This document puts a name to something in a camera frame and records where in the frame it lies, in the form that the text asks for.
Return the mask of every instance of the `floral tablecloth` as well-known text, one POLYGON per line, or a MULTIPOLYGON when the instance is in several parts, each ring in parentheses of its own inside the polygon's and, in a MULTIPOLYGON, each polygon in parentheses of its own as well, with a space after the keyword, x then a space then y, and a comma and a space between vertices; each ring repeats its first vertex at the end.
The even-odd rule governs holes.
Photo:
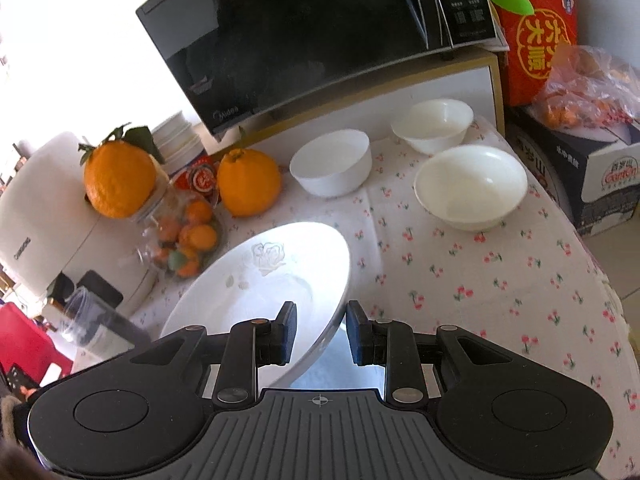
MULTIPOLYGON (((481 118, 465 143, 511 151, 481 118)), ((221 212, 226 248, 289 222, 335 227, 351 249, 348 297, 371 318, 402 320, 426 333, 456 324, 589 385, 614 415, 600 473, 613 479, 636 472, 640 375, 620 301, 535 179, 529 175, 528 195, 500 226, 466 233, 418 204, 412 183, 426 155, 398 139, 372 143, 372 154, 371 175, 348 196, 312 197, 286 175, 281 198, 263 216, 221 212)), ((134 320, 159 334, 188 286, 159 284, 134 320)))

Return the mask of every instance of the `midea logo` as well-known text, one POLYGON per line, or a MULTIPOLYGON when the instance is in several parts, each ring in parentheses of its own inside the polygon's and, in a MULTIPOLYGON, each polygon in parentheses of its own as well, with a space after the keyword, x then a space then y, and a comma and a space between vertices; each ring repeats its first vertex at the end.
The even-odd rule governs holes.
POLYGON ((14 260, 16 262, 20 259, 20 256, 22 256, 22 253, 30 243, 31 243, 31 238, 29 237, 25 238, 25 240, 22 242, 22 245, 20 246, 20 249, 18 249, 18 251, 14 254, 14 260))
POLYGON ((240 111, 240 108, 233 106, 227 110, 216 110, 213 112, 213 118, 219 121, 224 121, 236 115, 240 111))

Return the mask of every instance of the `crosshair mark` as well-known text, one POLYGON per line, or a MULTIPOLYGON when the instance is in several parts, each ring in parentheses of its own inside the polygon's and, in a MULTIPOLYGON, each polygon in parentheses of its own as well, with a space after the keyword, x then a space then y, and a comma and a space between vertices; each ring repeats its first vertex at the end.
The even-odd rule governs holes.
POLYGON ((327 399, 322 395, 316 395, 313 399, 309 399, 309 401, 314 403, 316 406, 324 406, 328 402, 331 402, 331 399, 327 399))

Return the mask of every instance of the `white appliance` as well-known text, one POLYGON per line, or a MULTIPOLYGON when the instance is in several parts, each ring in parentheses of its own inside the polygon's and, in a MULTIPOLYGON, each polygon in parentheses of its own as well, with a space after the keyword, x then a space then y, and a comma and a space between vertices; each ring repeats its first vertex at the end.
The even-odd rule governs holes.
POLYGON ((67 132, 17 173, 0 196, 0 262, 38 298, 46 298, 62 273, 72 285, 69 294, 88 283, 127 316, 146 298, 156 273, 136 253, 139 228, 100 215, 85 200, 79 161, 78 138, 67 132))

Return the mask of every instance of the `tiled floor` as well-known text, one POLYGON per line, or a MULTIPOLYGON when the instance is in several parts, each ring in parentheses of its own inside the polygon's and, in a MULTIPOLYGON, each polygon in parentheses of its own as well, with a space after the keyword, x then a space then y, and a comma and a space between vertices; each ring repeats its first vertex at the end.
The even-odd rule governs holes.
POLYGON ((628 222, 586 239, 586 245, 609 276, 625 311, 640 334, 640 213, 628 222))

